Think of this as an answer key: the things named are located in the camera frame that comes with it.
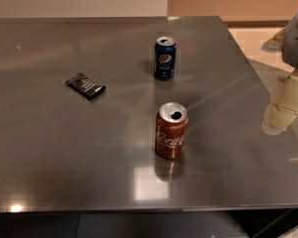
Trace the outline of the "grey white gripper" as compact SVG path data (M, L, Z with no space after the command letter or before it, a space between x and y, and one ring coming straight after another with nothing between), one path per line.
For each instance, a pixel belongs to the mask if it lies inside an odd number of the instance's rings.
M267 123L278 130L286 129L298 116L298 12L285 28L282 59L297 68L283 80L267 117Z

